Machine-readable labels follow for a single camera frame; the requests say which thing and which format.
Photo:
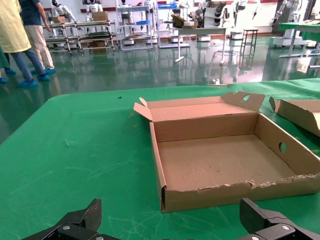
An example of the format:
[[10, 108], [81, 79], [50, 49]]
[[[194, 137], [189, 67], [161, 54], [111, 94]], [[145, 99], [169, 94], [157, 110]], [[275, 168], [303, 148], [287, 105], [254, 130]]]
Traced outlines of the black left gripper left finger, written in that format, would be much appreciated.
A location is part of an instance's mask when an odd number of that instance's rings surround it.
[[84, 209], [68, 212], [54, 226], [26, 237], [26, 240], [114, 240], [98, 229], [102, 222], [102, 200], [95, 198]]

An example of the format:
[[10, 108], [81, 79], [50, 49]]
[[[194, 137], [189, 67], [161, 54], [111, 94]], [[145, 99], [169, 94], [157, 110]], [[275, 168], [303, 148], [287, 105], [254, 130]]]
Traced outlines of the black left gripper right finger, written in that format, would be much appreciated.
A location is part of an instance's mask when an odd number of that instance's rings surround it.
[[239, 203], [239, 219], [248, 232], [240, 240], [319, 240], [320, 235], [299, 227], [278, 211], [260, 208], [248, 198]]

